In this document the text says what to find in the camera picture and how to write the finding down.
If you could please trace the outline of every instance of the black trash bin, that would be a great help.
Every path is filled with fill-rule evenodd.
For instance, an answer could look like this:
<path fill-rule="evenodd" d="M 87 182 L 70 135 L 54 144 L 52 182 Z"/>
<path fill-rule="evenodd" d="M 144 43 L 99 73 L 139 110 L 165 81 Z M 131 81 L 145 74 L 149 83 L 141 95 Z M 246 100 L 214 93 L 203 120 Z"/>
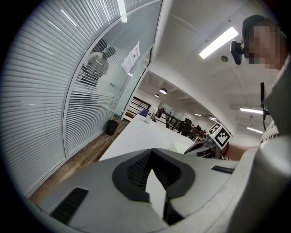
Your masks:
<path fill-rule="evenodd" d="M 106 134 L 112 136 L 118 127 L 118 123 L 114 120 L 109 120 L 107 122 Z"/>

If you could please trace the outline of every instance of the black cap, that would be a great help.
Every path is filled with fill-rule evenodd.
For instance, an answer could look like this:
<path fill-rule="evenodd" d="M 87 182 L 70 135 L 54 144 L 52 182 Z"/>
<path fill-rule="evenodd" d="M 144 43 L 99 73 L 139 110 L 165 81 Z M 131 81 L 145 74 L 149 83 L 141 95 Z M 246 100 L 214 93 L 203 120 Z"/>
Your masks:
<path fill-rule="evenodd" d="M 249 56 L 249 33 L 251 29 L 259 22 L 265 20 L 265 17 L 261 15 L 252 15 L 246 18 L 242 22 L 242 40 L 244 42 L 244 55 L 245 58 L 250 58 Z"/>

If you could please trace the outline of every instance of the wooden floor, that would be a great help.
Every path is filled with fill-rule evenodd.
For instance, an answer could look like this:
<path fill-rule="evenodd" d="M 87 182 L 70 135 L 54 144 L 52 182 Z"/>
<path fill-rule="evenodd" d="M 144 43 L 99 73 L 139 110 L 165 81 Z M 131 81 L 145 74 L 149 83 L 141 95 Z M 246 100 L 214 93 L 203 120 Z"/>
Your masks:
<path fill-rule="evenodd" d="M 129 124 L 128 121 L 120 121 L 113 136 L 102 133 L 77 154 L 69 159 L 55 173 L 53 173 L 30 197 L 30 200 L 38 204 L 42 198 L 58 183 L 67 179 L 80 168 L 98 161 L 117 136 Z"/>

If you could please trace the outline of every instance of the camera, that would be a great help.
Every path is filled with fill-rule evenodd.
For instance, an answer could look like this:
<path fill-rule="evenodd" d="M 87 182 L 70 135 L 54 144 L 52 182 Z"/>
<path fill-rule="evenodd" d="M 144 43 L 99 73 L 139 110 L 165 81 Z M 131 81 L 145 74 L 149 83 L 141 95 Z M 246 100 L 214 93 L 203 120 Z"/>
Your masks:
<path fill-rule="evenodd" d="M 231 55 L 237 65 L 241 64 L 241 56 L 244 53 L 243 48 L 241 47 L 242 44 L 243 42 L 241 43 L 237 43 L 236 41 L 231 42 Z"/>

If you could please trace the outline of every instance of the ceiling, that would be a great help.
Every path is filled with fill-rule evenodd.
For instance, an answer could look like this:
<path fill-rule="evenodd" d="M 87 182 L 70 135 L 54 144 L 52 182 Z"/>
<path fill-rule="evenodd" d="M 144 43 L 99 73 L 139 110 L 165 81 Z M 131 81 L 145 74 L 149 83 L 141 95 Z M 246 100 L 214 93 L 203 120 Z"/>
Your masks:
<path fill-rule="evenodd" d="M 253 14 L 270 17 L 254 0 L 175 0 L 158 57 L 216 88 L 228 100 L 239 126 L 262 130 L 261 115 L 251 115 L 237 109 L 260 109 L 260 83 L 264 82 L 267 94 L 270 93 L 278 71 L 266 70 L 259 64 L 248 64 L 245 58 L 240 66 L 236 65 L 230 53 L 230 43 L 205 59 L 199 56 L 204 48 L 231 26 L 239 32 L 233 39 L 239 42 L 243 20 Z M 228 62 L 221 61 L 222 55 L 229 58 Z"/>
<path fill-rule="evenodd" d="M 160 93 L 160 89 L 165 88 L 167 94 Z M 160 100 L 165 104 L 171 106 L 175 110 L 182 110 L 194 115 L 195 113 L 204 115 L 206 117 L 214 117 L 206 108 L 194 100 L 191 96 L 178 89 L 176 86 L 170 84 L 163 78 L 148 72 L 139 89 L 147 92 L 150 95 L 159 94 Z"/>

